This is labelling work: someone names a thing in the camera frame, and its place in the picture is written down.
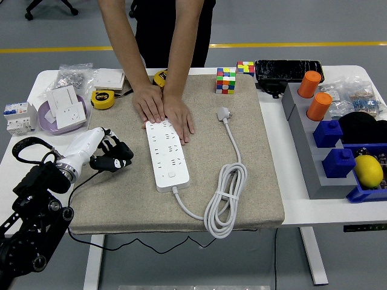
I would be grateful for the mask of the person's left hand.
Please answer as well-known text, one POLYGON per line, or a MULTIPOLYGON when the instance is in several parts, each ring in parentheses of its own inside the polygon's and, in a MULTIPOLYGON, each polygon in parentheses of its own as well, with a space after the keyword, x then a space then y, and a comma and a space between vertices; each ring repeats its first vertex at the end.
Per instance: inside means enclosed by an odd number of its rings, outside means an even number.
POLYGON ((165 94, 163 108, 167 119, 172 123, 181 145, 190 141, 190 136, 195 133, 194 121, 191 112, 182 98, 177 95, 165 94))

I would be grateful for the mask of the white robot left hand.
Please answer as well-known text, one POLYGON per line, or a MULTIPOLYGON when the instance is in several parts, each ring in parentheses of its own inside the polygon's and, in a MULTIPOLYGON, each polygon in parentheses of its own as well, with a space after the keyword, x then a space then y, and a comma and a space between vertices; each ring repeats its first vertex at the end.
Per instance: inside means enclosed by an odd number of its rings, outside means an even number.
POLYGON ((77 178, 85 164, 94 170, 116 172, 130 165, 133 157, 112 130, 97 127, 75 137, 56 166, 77 178))

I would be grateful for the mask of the person's right hand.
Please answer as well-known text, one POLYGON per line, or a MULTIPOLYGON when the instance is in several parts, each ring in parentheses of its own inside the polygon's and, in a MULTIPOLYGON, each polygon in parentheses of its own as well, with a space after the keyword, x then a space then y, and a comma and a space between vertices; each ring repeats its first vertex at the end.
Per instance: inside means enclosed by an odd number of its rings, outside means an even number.
POLYGON ((132 102, 142 122, 160 123, 164 120, 162 94, 158 86, 152 84, 136 86, 132 102))

